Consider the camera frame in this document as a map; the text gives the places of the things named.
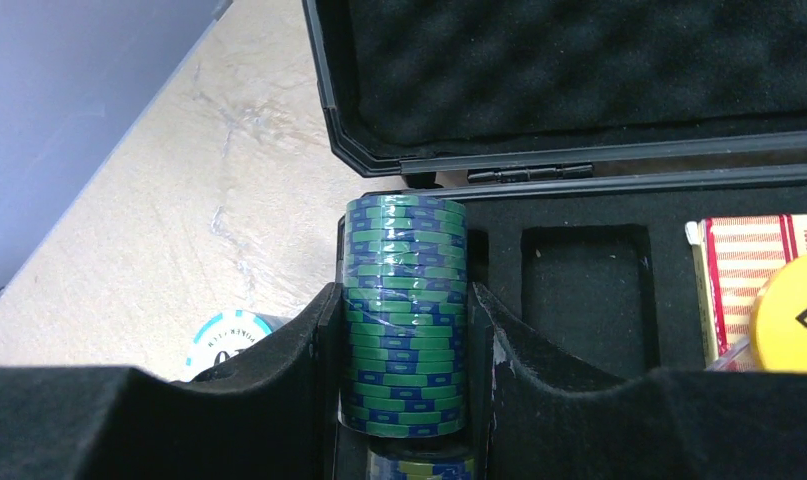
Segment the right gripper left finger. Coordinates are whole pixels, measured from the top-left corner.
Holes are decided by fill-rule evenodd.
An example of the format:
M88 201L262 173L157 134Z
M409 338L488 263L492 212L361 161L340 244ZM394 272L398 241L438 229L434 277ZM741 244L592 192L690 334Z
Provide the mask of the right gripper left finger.
M328 479L341 287L191 382L0 368L0 479Z

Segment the yellow round button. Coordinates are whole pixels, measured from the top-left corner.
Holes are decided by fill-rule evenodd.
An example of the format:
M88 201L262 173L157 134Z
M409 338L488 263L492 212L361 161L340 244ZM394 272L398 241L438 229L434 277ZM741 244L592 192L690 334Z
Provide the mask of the yellow round button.
M778 270L762 288L749 335L760 369L807 374L807 254Z

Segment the red Texas Hold'em card box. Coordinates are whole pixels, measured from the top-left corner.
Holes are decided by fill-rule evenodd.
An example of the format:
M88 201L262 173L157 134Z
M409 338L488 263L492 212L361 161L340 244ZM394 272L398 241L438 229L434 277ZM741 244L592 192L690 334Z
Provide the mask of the red Texas Hold'em card box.
M710 217L690 221L704 358L716 371L753 371L749 322L758 294L807 254L807 214Z

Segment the black poker set case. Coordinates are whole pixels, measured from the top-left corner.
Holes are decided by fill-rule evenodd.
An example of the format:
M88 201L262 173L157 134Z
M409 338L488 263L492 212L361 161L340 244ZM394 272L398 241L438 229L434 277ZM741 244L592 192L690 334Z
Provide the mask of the black poker set case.
M473 284L618 379L704 370L688 221L807 213L807 1L304 13L333 154L464 203ZM467 434L490 479L492 356L472 320Z

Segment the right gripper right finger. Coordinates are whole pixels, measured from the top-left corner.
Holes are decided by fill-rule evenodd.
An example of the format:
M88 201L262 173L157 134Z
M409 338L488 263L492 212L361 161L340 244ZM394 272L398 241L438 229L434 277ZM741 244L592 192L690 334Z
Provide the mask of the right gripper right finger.
M807 375L604 373L545 340L483 285L490 479L807 479Z

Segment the teal chip stack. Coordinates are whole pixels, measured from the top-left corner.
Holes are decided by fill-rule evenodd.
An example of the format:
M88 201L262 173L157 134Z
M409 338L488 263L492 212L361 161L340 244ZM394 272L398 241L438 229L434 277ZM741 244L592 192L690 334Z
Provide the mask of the teal chip stack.
M195 334L185 360L183 381L237 356L287 324L290 318L250 310L224 310Z
M466 424L467 218L420 195L350 201L343 220L342 423L385 438Z

